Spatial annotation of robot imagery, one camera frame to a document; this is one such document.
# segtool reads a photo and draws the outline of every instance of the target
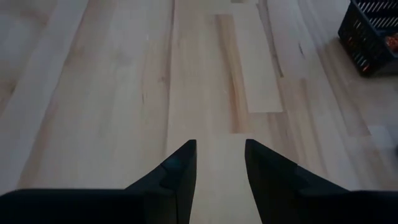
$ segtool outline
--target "black basket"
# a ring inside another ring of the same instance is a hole
[[[338,31],[364,77],[398,75],[398,54],[386,37],[398,32],[398,0],[351,0]]]

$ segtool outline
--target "black object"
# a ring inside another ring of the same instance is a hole
[[[197,176],[190,140],[124,190],[17,190],[0,197],[0,223],[188,224]]]
[[[245,159],[263,223],[398,223],[397,192],[350,192],[252,139]]]
[[[364,77],[398,74],[398,55],[386,36],[398,32],[398,0],[351,0],[338,31],[341,43]]]

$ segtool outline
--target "plastic crate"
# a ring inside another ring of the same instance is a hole
[[[398,0],[351,0],[338,31],[341,43],[364,77],[398,75],[398,54],[386,36],[398,32]]]

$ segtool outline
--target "wooden floor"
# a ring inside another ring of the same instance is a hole
[[[398,78],[363,79],[348,0],[0,1],[0,193],[124,188],[198,140],[191,223],[260,223],[254,138],[350,190],[398,189]]]

